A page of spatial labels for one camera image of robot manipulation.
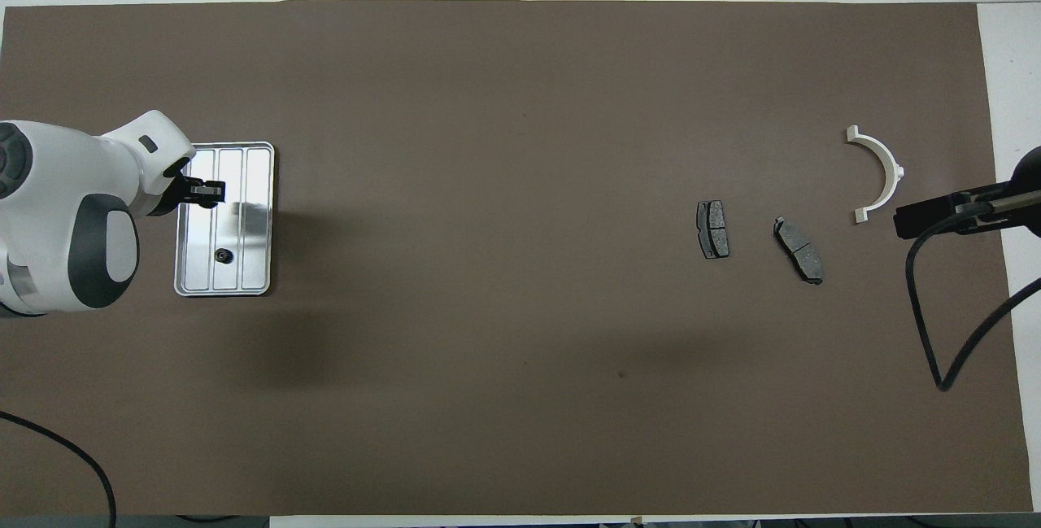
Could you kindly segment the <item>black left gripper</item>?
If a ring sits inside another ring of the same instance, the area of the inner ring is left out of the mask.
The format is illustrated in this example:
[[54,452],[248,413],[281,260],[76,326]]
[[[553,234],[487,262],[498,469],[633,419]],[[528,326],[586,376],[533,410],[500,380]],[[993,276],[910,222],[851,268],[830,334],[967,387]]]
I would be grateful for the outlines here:
[[189,164],[188,160],[177,160],[164,169],[163,178],[170,179],[170,182],[148,216],[164,216],[181,204],[192,203],[204,209],[212,209],[224,201],[223,197],[197,197],[194,199],[193,187],[224,187],[224,181],[186,177],[183,175],[183,168],[187,164]]

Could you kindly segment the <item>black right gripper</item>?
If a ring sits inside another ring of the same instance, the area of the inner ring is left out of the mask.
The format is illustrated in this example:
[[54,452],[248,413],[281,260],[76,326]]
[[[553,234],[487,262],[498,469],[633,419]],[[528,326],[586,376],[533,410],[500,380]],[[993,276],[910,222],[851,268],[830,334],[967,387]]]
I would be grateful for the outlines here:
[[[893,224],[897,238],[918,238],[926,228],[958,212],[968,202],[968,195],[953,192],[932,199],[903,205],[895,209]],[[995,208],[993,204],[967,204],[966,233],[977,234],[1017,227],[1017,210]]]

